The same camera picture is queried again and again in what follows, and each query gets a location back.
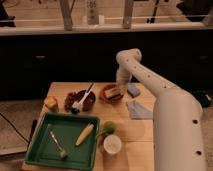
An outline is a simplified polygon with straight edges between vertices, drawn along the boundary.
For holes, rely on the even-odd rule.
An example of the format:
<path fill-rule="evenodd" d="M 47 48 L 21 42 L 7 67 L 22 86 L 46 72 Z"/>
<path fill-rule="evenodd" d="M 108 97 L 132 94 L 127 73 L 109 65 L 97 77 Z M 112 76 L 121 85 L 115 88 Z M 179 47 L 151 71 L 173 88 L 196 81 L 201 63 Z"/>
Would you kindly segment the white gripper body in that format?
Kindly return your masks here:
<path fill-rule="evenodd" d="M 120 90 L 120 94 L 124 95 L 127 92 L 128 84 L 132 75 L 125 69 L 119 68 L 116 72 L 116 84 Z"/>

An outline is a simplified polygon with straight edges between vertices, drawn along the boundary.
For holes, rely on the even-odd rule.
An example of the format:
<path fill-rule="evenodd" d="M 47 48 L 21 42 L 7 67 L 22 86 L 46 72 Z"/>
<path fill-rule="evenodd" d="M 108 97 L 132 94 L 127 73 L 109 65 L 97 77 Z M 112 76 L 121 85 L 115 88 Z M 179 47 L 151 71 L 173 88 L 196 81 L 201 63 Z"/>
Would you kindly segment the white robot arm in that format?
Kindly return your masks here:
<path fill-rule="evenodd" d="M 141 59 L 137 48 L 118 52 L 116 82 L 123 88 L 134 76 L 156 97 L 154 171 L 206 171 L 201 104 L 188 91 L 142 65 Z"/>

